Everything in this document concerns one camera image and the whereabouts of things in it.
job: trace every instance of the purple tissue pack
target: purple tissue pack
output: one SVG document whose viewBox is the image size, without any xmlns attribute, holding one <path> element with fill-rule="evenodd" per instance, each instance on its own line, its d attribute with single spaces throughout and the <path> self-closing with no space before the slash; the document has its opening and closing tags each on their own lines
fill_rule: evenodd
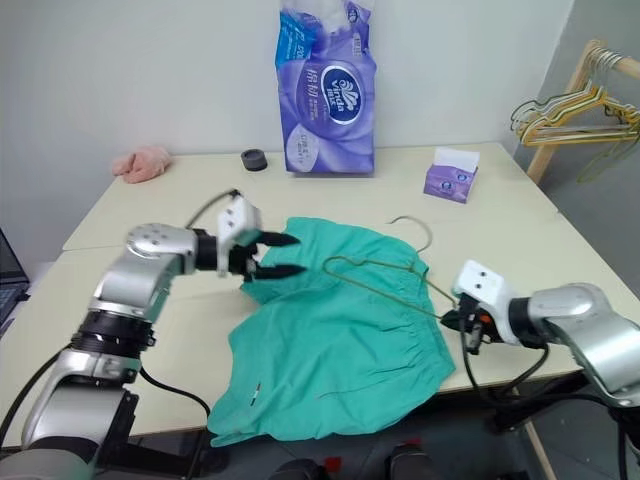
<svg viewBox="0 0 640 480">
<path fill-rule="evenodd" d="M 286 168 L 373 172 L 371 10 L 346 0 L 314 0 L 304 11 L 302 4 L 283 0 L 276 50 Z M 326 19 L 307 11 L 326 15 L 330 4 Z"/>
<path fill-rule="evenodd" d="M 437 148 L 434 164 L 427 171 L 424 193 L 467 203 L 479 157 L 477 152 Z"/>
</svg>

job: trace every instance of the wooden hanger rack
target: wooden hanger rack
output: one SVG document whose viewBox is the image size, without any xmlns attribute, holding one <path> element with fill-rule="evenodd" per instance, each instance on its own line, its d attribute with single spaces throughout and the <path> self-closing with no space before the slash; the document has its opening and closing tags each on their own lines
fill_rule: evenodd
<svg viewBox="0 0 640 480">
<path fill-rule="evenodd" d="M 587 45 L 582 52 L 582 56 L 580 57 L 580 61 L 578 62 L 578 66 L 573 72 L 571 80 L 569 80 L 565 93 L 571 93 L 583 87 L 589 74 L 587 59 L 589 58 L 591 51 L 598 47 L 606 48 L 606 44 L 603 41 L 596 39 L 587 42 Z M 625 75 L 629 75 L 630 77 L 640 80 L 640 62 L 633 58 L 623 58 L 614 65 L 613 70 L 617 70 L 620 73 L 624 73 Z M 527 169 L 527 175 L 529 175 L 536 184 L 540 183 L 544 172 L 547 170 L 547 167 L 551 162 L 551 157 L 556 151 L 556 148 L 556 145 L 538 147 L 536 154 Z"/>
</svg>

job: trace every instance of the white table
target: white table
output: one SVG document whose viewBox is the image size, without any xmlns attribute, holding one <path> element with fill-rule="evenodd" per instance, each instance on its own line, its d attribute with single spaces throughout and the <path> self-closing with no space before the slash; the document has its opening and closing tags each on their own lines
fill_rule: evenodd
<svg viewBox="0 0 640 480">
<path fill-rule="evenodd" d="M 398 215 L 415 215 L 431 225 L 434 241 L 423 258 L 431 266 L 430 280 L 445 289 L 463 262 L 474 258 L 503 274 L 523 295 L 572 281 L 595 283 L 606 291 L 618 312 L 640 319 L 636 297 L 501 147 L 467 148 L 482 152 L 481 170 L 467 205 L 421 193 L 424 172 L 433 158 L 431 148 L 384 150 L 373 179 L 293 178 L 273 156 L 268 170 L 246 173 L 236 168 L 239 161 L 234 155 L 185 157 L 165 176 L 147 184 L 130 186 L 116 180 L 67 242 L 68 249 L 80 250 L 61 255 L 2 341 L 0 416 L 31 374 L 68 342 L 84 318 L 102 272 L 122 250 L 109 245 L 120 245 L 128 228 L 139 223 L 181 224 L 207 197 L 229 186 L 242 189 L 262 209 L 266 226 L 274 229 L 290 215 L 321 215 L 374 228 L 419 247 L 424 233 L 418 226 L 385 223 Z M 397 168 L 386 164 L 392 161 Z M 216 171 L 224 172 L 226 180 L 205 181 Z M 205 217 L 202 225 L 214 225 L 213 216 Z M 219 279 L 211 272 L 177 278 L 156 324 L 158 344 L 143 354 L 148 371 L 213 404 L 226 390 L 231 372 L 227 335 L 256 308 L 238 290 L 239 285 L 237 278 Z M 431 297 L 438 313 L 450 308 L 437 292 L 431 291 Z M 458 369 L 441 391 L 467 389 L 470 385 L 460 368 L 457 333 L 443 330 L 443 334 Z M 539 355 L 504 345 L 485 345 L 482 350 L 472 364 L 484 385 L 513 379 Z M 576 368 L 566 348 L 552 347 L 536 377 Z M 132 434 L 204 424 L 201 408 L 190 400 L 155 389 L 141 379 L 131 388 L 141 395 Z M 16 417 L 7 445 L 19 442 L 34 398 L 35 393 Z"/>
</svg>

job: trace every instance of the vinda logo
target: vinda logo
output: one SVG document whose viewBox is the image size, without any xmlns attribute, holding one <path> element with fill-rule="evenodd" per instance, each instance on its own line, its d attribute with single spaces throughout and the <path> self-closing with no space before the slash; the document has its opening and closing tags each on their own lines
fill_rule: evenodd
<svg viewBox="0 0 640 480">
<path fill-rule="evenodd" d="M 356 79 L 345 68 L 331 66 L 322 72 L 320 83 L 333 121 L 341 125 L 353 122 L 362 107 L 362 94 Z"/>
</svg>

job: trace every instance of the pink cloth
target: pink cloth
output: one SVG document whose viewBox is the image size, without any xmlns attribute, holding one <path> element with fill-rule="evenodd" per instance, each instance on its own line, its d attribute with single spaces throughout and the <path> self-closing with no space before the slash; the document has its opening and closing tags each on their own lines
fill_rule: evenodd
<svg viewBox="0 0 640 480">
<path fill-rule="evenodd" d="M 111 171 L 127 183 L 140 183 L 162 175 L 171 164 L 171 156 L 162 147 L 140 147 L 113 161 Z"/>
</svg>

